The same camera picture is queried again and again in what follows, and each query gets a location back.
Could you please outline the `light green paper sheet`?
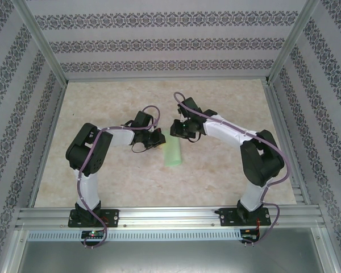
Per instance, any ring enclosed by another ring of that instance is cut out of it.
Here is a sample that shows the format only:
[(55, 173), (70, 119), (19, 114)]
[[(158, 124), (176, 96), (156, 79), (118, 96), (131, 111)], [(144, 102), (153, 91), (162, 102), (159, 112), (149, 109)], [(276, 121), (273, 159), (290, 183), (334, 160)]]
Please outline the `light green paper sheet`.
[(165, 143), (162, 145), (164, 165), (173, 167), (182, 163), (181, 147), (178, 138), (171, 136), (169, 130), (163, 132)]

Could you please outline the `black base plate left arm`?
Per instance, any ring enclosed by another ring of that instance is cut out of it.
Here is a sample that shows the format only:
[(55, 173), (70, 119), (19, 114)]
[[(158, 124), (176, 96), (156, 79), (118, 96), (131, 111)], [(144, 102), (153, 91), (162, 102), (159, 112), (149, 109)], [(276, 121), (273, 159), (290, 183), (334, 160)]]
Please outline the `black base plate left arm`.
[(80, 212), (73, 209), (69, 214), (68, 226), (70, 228), (102, 228), (103, 222), (107, 228), (117, 228), (118, 220), (119, 210), (116, 209), (101, 209), (97, 217), (87, 210)]

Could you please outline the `black base plate right arm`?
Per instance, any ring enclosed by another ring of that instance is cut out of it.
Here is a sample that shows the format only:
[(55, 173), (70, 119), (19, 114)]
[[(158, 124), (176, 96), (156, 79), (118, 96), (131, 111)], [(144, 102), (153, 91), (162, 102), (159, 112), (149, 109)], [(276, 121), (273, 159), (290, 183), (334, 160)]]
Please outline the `black base plate right arm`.
[(220, 208), (215, 211), (219, 214), (221, 226), (270, 226), (271, 219), (267, 208), (260, 208), (255, 212), (248, 212), (242, 217), (237, 208)]

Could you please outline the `small circuit board green light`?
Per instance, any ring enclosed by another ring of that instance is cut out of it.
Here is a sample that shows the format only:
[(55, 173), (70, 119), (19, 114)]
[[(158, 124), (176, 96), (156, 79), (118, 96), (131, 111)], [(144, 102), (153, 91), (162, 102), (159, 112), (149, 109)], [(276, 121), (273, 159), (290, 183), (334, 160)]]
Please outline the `small circuit board green light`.
[(82, 239), (103, 239), (105, 233), (100, 230), (82, 231)]

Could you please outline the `grey metal tray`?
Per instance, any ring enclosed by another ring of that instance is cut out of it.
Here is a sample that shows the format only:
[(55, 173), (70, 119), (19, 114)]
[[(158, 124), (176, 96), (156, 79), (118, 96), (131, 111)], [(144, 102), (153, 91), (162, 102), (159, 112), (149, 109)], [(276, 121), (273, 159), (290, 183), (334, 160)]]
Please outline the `grey metal tray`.
[(207, 237), (195, 241), (121, 238), (87, 250), (57, 231), (23, 231), (4, 273), (341, 273), (323, 228), (275, 229), (253, 246)]

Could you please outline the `aluminium frame crossbar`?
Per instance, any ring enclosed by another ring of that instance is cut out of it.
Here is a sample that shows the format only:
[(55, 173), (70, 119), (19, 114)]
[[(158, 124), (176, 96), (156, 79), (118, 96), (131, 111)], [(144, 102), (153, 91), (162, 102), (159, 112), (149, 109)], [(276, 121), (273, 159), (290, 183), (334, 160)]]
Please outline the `aluminium frame crossbar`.
[(77, 82), (130, 82), (130, 81), (203, 81), (203, 80), (260, 80), (262, 84), (268, 82), (267, 77), (257, 76), (221, 76), (221, 77), (113, 77), (113, 78), (74, 78), (68, 83)]

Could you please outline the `aluminium mounting rail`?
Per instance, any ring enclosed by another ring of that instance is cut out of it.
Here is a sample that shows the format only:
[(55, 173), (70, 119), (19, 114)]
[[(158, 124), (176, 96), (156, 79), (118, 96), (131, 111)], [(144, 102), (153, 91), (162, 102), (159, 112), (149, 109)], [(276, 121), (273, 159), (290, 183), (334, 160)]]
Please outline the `aluminium mounting rail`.
[[(119, 210), (118, 227), (111, 229), (170, 230), (254, 228), (255, 226), (221, 226), (220, 208), (230, 206), (137, 207), (111, 208)], [(269, 210), (270, 226), (263, 228), (324, 228), (326, 221), (318, 205), (265, 206)], [(70, 208), (23, 208), (15, 222), (17, 230), (65, 230), (68, 228)]]

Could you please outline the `aluminium side rail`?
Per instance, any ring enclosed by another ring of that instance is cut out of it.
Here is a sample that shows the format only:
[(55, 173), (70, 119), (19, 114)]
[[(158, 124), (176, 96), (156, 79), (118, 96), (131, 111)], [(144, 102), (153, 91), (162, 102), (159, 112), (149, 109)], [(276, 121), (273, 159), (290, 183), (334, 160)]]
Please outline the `aluminium side rail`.
[(311, 205), (302, 172), (298, 165), (298, 160), (293, 149), (292, 141), (290, 139), (288, 128), (285, 123), (284, 115), (280, 108), (277, 96), (275, 95), (273, 87), (268, 84), (267, 80), (262, 80), (261, 82), (268, 107), (271, 112), (273, 124), (276, 129), (281, 150), (285, 153), (290, 163), (290, 181), (292, 184), (292, 188), (298, 188), (301, 191), (301, 197), (295, 194), (296, 201), (298, 204)]
[(39, 191), (39, 188), (40, 188), (40, 183), (41, 183), (41, 180), (42, 180), (42, 177), (43, 177), (43, 173), (44, 173), (44, 170), (45, 170), (45, 165), (47, 163), (47, 159), (48, 159), (49, 152), (50, 152), (50, 149), (51, 149), (51, 144), (52, 144), (52, 141), (53, 141), (53, 137), (55, 135), (56, 126), (57, 126), (58, 119), (59, 119), (59, 116), (60, 116), (61, 107), (63, 105), (63, 100), (64, 100), (64, 97), (65, 97), (65, 92), (66, 92), (67, 87), (68, 87), (68, 84), (65, 84), (61, 88), (60, 94), (59, 94), (59, 96), (57, 98), (57, 101), (56, 101), (55, 111), (53, 112), (53, 116), (52, 116), (52, 119), (51, 119), (49, 131), (48, 131), (48, 134), (47, 134), (47, 138), (45, 140), (45, 145), (43, 147), (43, 150), (42, 150), (42, 153), (41, 153), (41, 157), (40, 157), (40, 162), (39, 162), (39, 165), (38, 165), (37, 170), (36, 170), (35, 180), (34, 180), (34, 183), (33, 183), (32, 187), (31, 187), (31, 192), (30, 192), (29, 198), (27, 200), (27, 205), (26, 205), (27, 208), (33, 208), (34, 205), (35, 205), (35, 202), (36, 202), (36, 198), (37, 198), (38, 191)]

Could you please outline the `aluminium frame post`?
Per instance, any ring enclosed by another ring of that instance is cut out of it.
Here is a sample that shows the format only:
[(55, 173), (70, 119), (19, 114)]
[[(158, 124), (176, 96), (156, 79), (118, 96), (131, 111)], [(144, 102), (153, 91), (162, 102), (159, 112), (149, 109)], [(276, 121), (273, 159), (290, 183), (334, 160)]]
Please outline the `aluminium frame post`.
[(275, 62), (273, 63), (271, 70), (267, 76), (267, 83), (272, 84), (277, 78), (280, 70), (282, 69), (286, 59), (296, 44), (299, 36), (301, 35), (303, 28), (306, 26), (307, 21), (314, 12), (319, 0), (306, 0), (301, 12), (299, 13), (295, 24), (293, 25), (288, 37), (283, 44), (280, 53), (278, 54)]
[(11, 1), (14, 7), (16, 8), (16, 10), (18, 11), (24, 24), (28, 28), (35, 43), (37, 44), (43, 56), (45, 57), (46, 61), (48, 62), (51, 70), (55, 74), (56, 78), (59, 80), (61, 86), (67, 86), (68, 79), (60, 63), (58, 62), (55, 54), (53, 53), (53, 50), (51, 46), (49, 45), (48, 40), (45, 38), (37, 20), (35, 19), (28, 5), (26, 4), (26, 0), (11, 0)]

